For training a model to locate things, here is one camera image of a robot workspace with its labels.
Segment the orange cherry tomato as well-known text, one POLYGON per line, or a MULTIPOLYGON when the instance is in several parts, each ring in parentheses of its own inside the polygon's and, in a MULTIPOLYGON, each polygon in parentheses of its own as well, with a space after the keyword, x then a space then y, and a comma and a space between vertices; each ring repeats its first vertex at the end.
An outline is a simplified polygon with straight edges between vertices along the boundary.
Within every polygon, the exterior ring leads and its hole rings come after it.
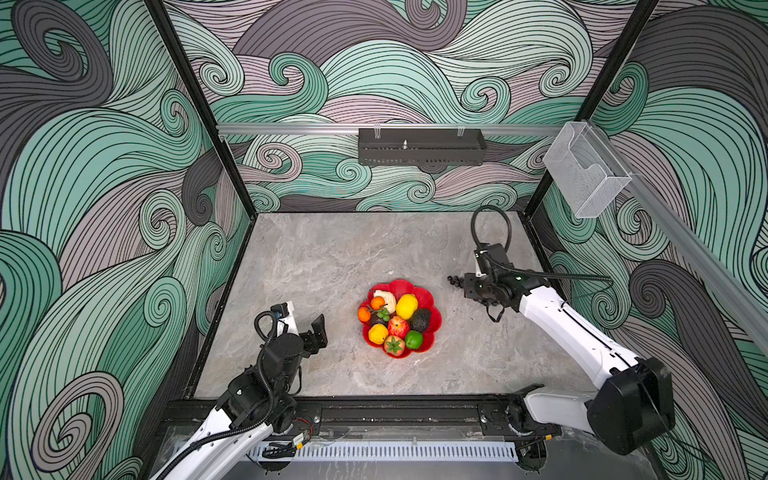
POLYGON ((376 296, 371 300, 370 305, 373 310, 381 310, 386 306, 386 300, 381 296, 376 296))
POLYGON ((357 310, 357 318, 361 323, 367 324, 371 320, 371 310, 367 307, 360 307, 357 310))

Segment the red yellow apple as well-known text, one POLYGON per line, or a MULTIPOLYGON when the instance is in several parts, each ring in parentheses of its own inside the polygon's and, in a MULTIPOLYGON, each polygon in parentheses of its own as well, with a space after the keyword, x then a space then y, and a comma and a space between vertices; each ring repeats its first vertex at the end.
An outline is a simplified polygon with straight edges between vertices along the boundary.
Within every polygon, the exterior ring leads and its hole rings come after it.
POLYGON ((400 357, 406 351, 405 341, 398 336, 389 335, 383 343, 383 349, 391 357, 400 357))

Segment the black avocado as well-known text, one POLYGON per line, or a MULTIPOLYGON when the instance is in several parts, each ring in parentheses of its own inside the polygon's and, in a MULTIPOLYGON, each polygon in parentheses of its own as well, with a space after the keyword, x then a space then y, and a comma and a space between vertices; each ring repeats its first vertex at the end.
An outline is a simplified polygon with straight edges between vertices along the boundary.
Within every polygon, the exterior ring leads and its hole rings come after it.
POLYGON ((425 333, 431 325, 432 313, 430 309, 417 309, 408 320, 410 329, 419 333, 425 333))

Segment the pale yellow pear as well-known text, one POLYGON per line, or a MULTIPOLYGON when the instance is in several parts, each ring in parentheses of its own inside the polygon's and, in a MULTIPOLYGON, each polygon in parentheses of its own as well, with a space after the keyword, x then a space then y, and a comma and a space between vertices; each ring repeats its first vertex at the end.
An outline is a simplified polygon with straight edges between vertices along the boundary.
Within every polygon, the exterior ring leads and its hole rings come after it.
POLYGON ((388 310, 390 315, 395 313, 397 298, 392 292, 385 290, 375 290, 373 293, 373 298, 376 296, 381 296, 386 300, 386 306, 384 308, 388 310))

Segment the yellow lemon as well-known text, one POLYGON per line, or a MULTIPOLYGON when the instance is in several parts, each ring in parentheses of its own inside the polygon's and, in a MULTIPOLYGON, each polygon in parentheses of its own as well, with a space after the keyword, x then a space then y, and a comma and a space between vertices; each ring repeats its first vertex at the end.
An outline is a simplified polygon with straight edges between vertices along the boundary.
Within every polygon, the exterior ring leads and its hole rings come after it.
POLYGON ((414 294, 404 294, 396 304, 395 313, 403 320, 410 320, 418 310, 419 302, 414 294))

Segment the green lime fruit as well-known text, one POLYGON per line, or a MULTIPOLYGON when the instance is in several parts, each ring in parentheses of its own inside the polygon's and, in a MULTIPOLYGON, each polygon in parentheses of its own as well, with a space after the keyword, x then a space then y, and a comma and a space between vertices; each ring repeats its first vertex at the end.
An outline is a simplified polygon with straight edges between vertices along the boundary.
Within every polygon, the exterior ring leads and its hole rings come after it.
POLYGON ((406 334, 404 341, 407 349, 419 350, 423 345, 424 335, 422 332, 411 330, 406 334))

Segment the black grape bunch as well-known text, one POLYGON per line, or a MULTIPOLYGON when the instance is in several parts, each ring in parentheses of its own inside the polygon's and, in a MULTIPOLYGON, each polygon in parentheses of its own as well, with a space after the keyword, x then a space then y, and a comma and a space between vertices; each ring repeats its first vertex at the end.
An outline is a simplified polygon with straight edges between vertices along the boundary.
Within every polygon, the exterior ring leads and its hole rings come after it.
POLYGON ((466 275, 453 275, 448 276, 447 280, 449 284, 457 289, 465 290, 467 287, 467 276, 466 275))

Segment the small yellow wrinkled fruit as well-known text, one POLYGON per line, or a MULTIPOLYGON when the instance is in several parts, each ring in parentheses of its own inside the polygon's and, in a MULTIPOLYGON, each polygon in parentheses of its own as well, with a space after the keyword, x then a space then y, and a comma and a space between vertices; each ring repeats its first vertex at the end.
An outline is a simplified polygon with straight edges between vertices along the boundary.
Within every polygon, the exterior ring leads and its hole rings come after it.
POLYGON ((375 324, 368 331, 368 340, 374 345, 382 345, 388 336, 388 327, 383 324, 375 324))

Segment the dark purple mangosteen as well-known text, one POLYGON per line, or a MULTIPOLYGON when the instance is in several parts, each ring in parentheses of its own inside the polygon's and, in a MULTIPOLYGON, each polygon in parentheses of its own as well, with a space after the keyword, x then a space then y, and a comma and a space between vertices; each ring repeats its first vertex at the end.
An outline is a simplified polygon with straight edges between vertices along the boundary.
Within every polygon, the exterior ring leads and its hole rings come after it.
POLYGON ((387 309, 382 308, 379 310, 372 310, 371 311, 371 318, 369 320, 369 324, 371 326, 374 325, 383 325, 385 327, 388 326, 390 321, 390 313, 387 309))

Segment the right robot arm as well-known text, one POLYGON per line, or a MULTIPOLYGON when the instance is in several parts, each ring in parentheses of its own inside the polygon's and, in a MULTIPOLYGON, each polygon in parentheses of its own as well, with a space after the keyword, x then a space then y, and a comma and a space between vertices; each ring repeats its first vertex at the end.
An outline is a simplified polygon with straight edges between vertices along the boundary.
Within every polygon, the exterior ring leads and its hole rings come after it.
POLYGON ((582 369, 593 393, 532 386, 521 392, 514 428, 557 425, 594 435, 626 455, 670 432, 676 423, 672 374, 660 360, 643 358, 592 325, 550 285, 550 274, 512 266, 500 244, 480 243, 476 270, 459 284, 466 298, 511 309, 542 329, 582 369))

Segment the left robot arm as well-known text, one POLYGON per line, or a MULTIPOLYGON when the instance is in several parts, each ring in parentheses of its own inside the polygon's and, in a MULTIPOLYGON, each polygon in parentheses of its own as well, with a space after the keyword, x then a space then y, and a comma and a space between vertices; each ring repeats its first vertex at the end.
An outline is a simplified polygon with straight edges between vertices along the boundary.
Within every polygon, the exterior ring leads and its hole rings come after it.
POLYGON ((262 340, 256 361, 231 380, 189 440, 156 472, 155 479, 221 479, 260 442, 289 431, 302 386, 304 359, 328 345, 325 317, 298 331, 290 302, 256 315, 262 340))

